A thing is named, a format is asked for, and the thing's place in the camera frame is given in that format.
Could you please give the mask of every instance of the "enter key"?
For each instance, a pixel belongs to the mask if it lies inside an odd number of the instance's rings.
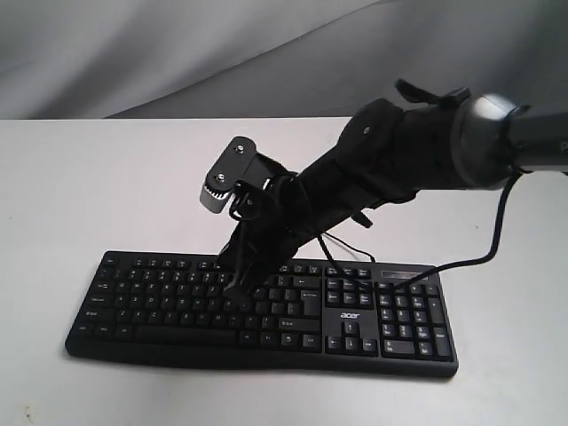
[[[302,290],[300,300],[304,305],[304,315],[306,317],[319,317],[321,310],[320,292],[313,290]]]

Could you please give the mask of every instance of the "white table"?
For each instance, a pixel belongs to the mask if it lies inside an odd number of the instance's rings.
[[[444,273],[450,382],[128,367],[71,359],[68,328],[105,250],[217,253],[234,222],[198,202],[234,135],[300,170],[344,119],[0,122],[0,424],[565,424],[568,179],[523,177],[490,264]],[[377,259],[484,254],[498,193],[430,192],[335,233]],[[351,253],[333,244],[338,258]],[[316,244],[299,256],[322,258]]]

